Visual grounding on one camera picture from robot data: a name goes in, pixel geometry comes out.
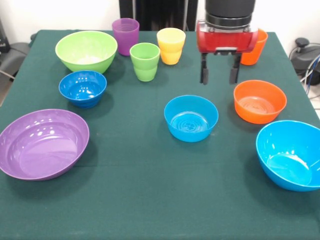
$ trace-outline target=orange bowl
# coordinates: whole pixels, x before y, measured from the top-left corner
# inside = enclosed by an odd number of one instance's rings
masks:
[[[276,85],[262,80],[239,83],[233,97],[236,113],[252,124],[272,122],[287,105],[285,93]]]

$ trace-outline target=dark green tablecloth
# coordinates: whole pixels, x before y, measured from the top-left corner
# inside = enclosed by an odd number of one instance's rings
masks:
[[[149,83],[138,81],[130,58],[117,54],[101,102],[79,109],[58,90],[69,71],[54,49],[71,32],[38,33],[0,108],[0,130],[32,111],[67,109],[87,121],[89,144],[75,167],[53,180],[0,173],[0,239],[320,239],[320,191],[283,190],[259,165],[255,140],[262,126],[235,113],[231,57],[208,56],[204,86],[194,32],[187,33],[180,62],[160,62]],[[156,33],[141,32],[140,42],[156,43]],[[259,63],[241,66],[239,81],[249,79],[284,90],[288,103],[278,120],[320,126],[274,33]],[[199,143],[176,140],[164,120],[166,103],[185,94],[208,98],[219,111],[212,134]]]

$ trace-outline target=green cup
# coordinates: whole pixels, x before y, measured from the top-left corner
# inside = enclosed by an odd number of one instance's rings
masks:
[[[157,73],[160,49],[148,42],[138,43],[131,47],[130,57],[137,78],[142,82],[153,80]]]

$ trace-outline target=cup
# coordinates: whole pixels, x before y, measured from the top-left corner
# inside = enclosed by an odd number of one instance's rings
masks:
[[[241,57],[241,64],[243,65],[254,65],[258,62],[259,57],[264,50],[265,44],[268,39],[268,33],[262,29],[258,30],[258,39],[251,52],[245,52]]]
[[[137,78],[142,82],[149,82],[156,76],[160,49],[157,45],[142,42],[130,49],[133,69]]]
[[[139,41],[139,22],[132,18],[120,18],[112,23],[114,38],[121,55],[130,56],[130,48]]]
[[[185,44],[185,32],[178,28],[167,27],[158,31],[156,38],[162,61],[167,65],[177,64]]]

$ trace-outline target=bowl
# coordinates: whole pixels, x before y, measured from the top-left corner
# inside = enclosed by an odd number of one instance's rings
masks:
[[[107,88],[107,79],[96,71],[75,71],[59,84],[62,96],[73,105],[88,109],[98,104]]]
[[[164,108],[164,118],[170,133],[177,139],[195,143],[210,135],[219,114],[208,99],[183,95],[172,99]]]
[[[44,109],[24,115],[0,134],[0,169],[27,181],[56,178],[84,152],[89,128],[77,114]]]
[[[118,44],[102,31],[78,31],[63,37],[55,54],[72,72],[92,70],[103,74],[111,65]]]
[[[233,97],[236,113],[252,124],[272,122],[287,104],[287,97],[279,87],[262,80],[239,83]]]
[[[320,129],[282,120],[263,127],[256,150],[266,175],[278,186],[296,192],[320,188]]]

